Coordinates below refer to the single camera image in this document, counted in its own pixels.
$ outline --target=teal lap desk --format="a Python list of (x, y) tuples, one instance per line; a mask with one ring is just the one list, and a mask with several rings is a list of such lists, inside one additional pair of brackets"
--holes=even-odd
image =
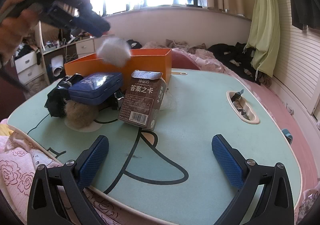
[[(63, 164), (77, 159), (99, 135), (109, 139), (109, 153), (92, 186), (107, 200), (158, 224), (211, 225), (236, 193), (215, 159), (212, 137), (222, 134), (244, 158), (260, 165), (285, 165), (294, 205), (300, 199), (302, 177), (287, 140), (255, 97), (228, 75), (179, 70), (169, 91), (174, 109), (159, 112), (153, 132), (117, 119), (117, 111), (102, 110), (84, 130), (73, 130), (64, 119), (50, 117), (44, 108), (56, 83), (27, 100), (9, 117), (12, 129), (22, 131)], [(242, 121), (227, 99), (228, 91), (244, 89), (244, 98), (259, 124)], [(243, 222), (260, 197), (259, 186)]]

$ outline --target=red cushion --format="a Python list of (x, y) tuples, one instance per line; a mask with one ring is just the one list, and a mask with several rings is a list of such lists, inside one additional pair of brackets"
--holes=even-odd
[(200, 70), (197, 64), (187, 55), (172, 51), (172, 68)]

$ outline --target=pink blanket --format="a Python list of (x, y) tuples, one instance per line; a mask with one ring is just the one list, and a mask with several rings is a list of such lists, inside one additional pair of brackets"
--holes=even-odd
[[(36, 148), (27, 137), (9, 131), (6, 121), (0, 128), (0, 190), (20, 220), (27, 224), (27, 207), (31, 184), (39, 164), (60, 166)], [(79, 224), (63, 187), (59, 188), (62, 201), (74, 224)], [(89, 201), (108, 225), (156, 225), (111, 204), (90, 190), (85, 189)]]

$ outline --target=blue gripper pad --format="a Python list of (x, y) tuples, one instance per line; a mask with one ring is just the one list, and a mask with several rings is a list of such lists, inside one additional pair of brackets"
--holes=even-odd
[(90, 148), (92, 149), (92, 152), (89, 154), (88, 158), (79, 170), (78, 187), (80, 190), (91, 185), (102, 162), (107, 157), (109, 151), (109, 140), (105, 136), (99, 136), (99, 138), (101, 140), (95, 148)]
[(212, 138), (211, 145), (213, 154), (221, 168), (224, 170), (229, 182), (232, 186), (240, 189), (244, 184), (242, 168), (238, 165), (218, 135)]

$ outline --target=metal screw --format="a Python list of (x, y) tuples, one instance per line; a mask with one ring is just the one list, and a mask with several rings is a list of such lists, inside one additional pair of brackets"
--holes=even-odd
[(254, 166), (256, 164), (256, 161), (254, 161), (253, 159), (248, 159), (247, 160), (247, 164), (251, 165), (251, 166)]
[(278, 166), (280, 169), (284, 169), (284, 164), (282, 164), (282, 163), (278, 163), (277, 166)]
[(73, 166), (75, 163), (74, 160), (69, 160), (69, 161), (66, 161), (66, 166)]
[(42, 169), (44, 169), (44, 167), (45, 167), (44, 164), (40, 164), (40, 165), (38, 165), (37, 169), (38, 169), (39, 171), (41, 171)]

